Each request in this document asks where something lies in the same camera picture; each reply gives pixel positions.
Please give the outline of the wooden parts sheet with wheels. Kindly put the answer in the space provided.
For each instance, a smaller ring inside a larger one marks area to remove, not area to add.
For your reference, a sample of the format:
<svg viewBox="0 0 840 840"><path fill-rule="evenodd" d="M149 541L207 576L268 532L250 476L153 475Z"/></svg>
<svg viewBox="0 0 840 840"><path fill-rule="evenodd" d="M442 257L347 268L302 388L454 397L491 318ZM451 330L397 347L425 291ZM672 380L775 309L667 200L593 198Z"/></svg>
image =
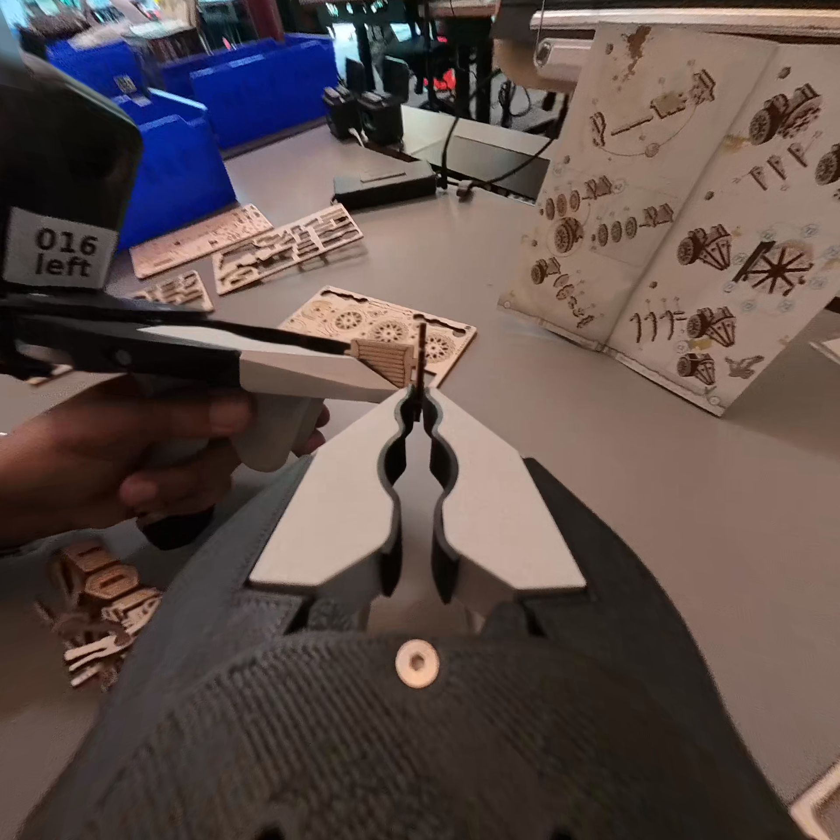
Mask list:
<svg viewBox="0 0 840 840"><path fill-rule="evenodd" d="M477 335L476 327L336 287L321 289L280 325L294 333L364 348L372 343L411 345L414 361L422 326L426 383L440 386Z"/></svg>

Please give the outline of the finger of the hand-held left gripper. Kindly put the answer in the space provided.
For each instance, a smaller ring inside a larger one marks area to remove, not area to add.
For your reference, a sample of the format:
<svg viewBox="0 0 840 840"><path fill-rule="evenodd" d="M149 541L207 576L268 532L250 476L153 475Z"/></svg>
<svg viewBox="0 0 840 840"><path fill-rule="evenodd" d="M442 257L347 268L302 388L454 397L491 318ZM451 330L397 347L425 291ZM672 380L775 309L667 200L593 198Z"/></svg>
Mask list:
<svg viewBox="0 0 840 840"><path fill-rule="evenodd" d="M294 347L241 350L238 376L244 390L262 395L381 403L399 391L351 355Z"/></svg>
<svg viewBox="0 0 840 840"><path fill-rule="evenodd" d="M155 325L142 327L140 332L157 340L216 350L308 356L340 356L350 351L349 343L336 339L227 322Z"/></svg>

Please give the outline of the black flat box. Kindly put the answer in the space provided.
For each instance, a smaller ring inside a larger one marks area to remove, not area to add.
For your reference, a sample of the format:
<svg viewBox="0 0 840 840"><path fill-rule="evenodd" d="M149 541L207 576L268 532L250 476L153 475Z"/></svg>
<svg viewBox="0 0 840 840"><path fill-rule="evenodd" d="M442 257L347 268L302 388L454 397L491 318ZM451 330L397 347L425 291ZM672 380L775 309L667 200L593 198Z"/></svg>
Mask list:
<svg viewBox="0 0 840 840"><path fill-rule="evenodd" d="M434 196L437 189L438 176L429 163L393 161L382 171L335 176L332 198L358 212Z"/></svg>

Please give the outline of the grey desk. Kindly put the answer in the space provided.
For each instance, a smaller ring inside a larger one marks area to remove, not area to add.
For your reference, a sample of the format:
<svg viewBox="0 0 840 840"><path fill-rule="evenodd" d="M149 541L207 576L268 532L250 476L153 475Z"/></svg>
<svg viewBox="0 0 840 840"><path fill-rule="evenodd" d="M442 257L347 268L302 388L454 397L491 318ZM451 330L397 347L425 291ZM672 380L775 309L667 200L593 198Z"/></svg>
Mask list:
<svg viewBox="0 0 840 840"><path fill-rule="evenodd" d="M336 175L392 161L325 126L226 160L237 197L273 225L325 207ZM218 298L225 320L277 326L324 286L477 327L442 391L534 457L628 544L677 606L731 716L785 805L838 760L838 365L811 341L822 311L721 418L605 355L497 309L533 207L450 192L364 212L360 245ZM430 569L440 491L429 439L406 441L402 576L371 605L372 634L467 634ZM34 609L43 554L2 562L2 838L15 838L107 696L73 689Z"/></svg>

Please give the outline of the engraved wooden parts sheet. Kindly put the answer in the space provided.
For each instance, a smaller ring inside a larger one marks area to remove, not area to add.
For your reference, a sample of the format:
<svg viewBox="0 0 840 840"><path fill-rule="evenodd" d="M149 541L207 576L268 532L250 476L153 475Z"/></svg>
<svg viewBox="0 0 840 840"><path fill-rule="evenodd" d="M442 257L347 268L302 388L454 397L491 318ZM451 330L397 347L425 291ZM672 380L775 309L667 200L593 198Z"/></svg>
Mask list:
<svg viewBox="0 0 840 840"><path fill-rule="evenodd" d="M147 280L271 229L270 220L255 205L237 206L131 247L133 273L138 280Z"/></svg>

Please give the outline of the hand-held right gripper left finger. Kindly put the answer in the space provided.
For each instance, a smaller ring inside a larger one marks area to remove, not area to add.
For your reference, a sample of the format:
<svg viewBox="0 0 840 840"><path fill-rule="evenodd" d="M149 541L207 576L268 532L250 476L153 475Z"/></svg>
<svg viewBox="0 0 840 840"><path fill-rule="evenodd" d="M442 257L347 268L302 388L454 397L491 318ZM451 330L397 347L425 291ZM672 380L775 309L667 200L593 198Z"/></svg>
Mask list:
<svg viewBox="0 0 840 840"><path fill-rule="evenodd" d="M403 567L394 484L406 467L412 387L391 395L311 457L248 583L333 601L393 594Z"/></svg>

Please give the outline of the person's left hand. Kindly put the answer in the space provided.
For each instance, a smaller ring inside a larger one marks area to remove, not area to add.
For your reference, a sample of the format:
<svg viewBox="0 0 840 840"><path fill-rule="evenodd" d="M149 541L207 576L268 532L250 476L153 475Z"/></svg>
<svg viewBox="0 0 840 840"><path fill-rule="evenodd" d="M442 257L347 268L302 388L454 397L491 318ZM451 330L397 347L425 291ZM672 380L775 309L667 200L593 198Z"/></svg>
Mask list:
<svg viewBox="0 0 840 840"><path fill-rule="evenodd" d="M254 417L246 392L146 396L121 377L27 420L2 437L2 551L215 506Z"/></svg>

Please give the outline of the slotted wooden parts sheet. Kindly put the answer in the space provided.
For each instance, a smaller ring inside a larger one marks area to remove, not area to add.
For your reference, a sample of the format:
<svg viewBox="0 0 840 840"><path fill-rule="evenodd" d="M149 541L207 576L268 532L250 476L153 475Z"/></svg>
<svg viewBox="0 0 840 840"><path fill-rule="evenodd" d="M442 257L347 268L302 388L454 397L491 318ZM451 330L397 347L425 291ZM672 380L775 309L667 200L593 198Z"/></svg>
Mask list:
<svg viewBox="0 0 840 840"><path fill-rule="evenodd" d="M213 256L216 293L226 296L281 272L360 242L363 233L342 204L334 203L294 223L274 227Z"/></svg>

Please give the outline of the pile of wooden model pieces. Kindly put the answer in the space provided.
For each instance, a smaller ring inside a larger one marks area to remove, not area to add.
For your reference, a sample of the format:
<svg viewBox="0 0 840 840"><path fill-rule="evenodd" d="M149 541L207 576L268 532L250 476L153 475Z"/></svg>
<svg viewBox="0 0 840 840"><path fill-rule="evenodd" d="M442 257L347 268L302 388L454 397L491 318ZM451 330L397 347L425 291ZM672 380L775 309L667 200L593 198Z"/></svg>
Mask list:
<svg viewBox="0 0 840 840"><path fill-rule="evenodd" d="M53 598L36 601L34 609L63 648L70 686L97 684L109 691L163 591L144 584L134 565L96 539L57 549L47 571Z"/></svg>

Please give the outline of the small wooden parts sheet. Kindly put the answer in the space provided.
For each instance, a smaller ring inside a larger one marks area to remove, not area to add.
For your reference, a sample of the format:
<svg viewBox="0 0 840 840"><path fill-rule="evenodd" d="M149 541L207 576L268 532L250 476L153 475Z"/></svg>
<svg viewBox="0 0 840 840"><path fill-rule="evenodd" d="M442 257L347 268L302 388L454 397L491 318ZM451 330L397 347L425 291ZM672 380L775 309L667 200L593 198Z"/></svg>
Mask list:
<svg viewBox="0 0 840 840"><path fill-rule="evenodd" d="M177 306L199 312L215 311L200 274L190 270L180 275L158 280L128 295L130 300L145 300L168 306Z"/></svg>

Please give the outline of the model instruction booklet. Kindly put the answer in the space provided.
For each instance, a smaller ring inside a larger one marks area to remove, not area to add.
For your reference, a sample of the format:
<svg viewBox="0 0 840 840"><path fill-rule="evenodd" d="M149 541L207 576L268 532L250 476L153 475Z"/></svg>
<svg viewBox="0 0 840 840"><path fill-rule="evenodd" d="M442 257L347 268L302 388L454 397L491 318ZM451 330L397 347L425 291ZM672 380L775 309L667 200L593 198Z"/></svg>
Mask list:
<svg viewBox="0 0 840 840"><path fill-rule="evenodd" d="M722 416L838 296L838 37L600 24L498 307Z"/></svg>

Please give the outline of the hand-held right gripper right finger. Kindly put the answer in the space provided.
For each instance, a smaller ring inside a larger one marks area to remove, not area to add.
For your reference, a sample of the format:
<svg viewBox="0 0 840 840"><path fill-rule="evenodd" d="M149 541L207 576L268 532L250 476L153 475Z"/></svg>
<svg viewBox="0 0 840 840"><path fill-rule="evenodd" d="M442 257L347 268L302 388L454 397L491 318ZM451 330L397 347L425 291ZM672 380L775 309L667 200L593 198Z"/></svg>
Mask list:
<svg viewBox="0 0 840 840"><path fill-rule="evenodd" d="M499 604L583 592L586 582L519 452L436 388L425 392L429 468L441 488L432 572L443 603Z"/></svg>

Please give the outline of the ribbed wooden model panel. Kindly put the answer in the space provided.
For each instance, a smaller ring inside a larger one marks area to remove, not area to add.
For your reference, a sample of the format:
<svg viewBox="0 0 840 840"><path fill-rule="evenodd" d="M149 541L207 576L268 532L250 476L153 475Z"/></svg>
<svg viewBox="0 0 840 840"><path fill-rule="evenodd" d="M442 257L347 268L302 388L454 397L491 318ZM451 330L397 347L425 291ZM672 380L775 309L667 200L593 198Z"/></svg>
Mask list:
<svg viewBox="0 0 840 840"><path fill-rule="evenodd" d="M412 383L415 348L411 344L352 339L346 354L366 364L397 389Z"/></svg>

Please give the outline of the black battery charger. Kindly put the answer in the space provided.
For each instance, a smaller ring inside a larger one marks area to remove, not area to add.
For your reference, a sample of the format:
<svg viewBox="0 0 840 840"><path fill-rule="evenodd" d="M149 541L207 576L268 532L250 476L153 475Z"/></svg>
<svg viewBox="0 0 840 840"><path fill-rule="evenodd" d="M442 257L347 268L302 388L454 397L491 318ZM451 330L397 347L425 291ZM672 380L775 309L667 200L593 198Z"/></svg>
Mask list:
<svg viewBox="0 0 840 840"><path fill-rule="evenodd" d="M322 91L322 104L329 130L337 140L345 141L361 131L359 100L354 91L338 84Z"/></svg>
<svg viewBox="0 0 840 840"><path fill-rule="evenodd" d="M402 101L389 92L365 91L358 97L361 127L366 139L380 146L403 141Z"/></svg>

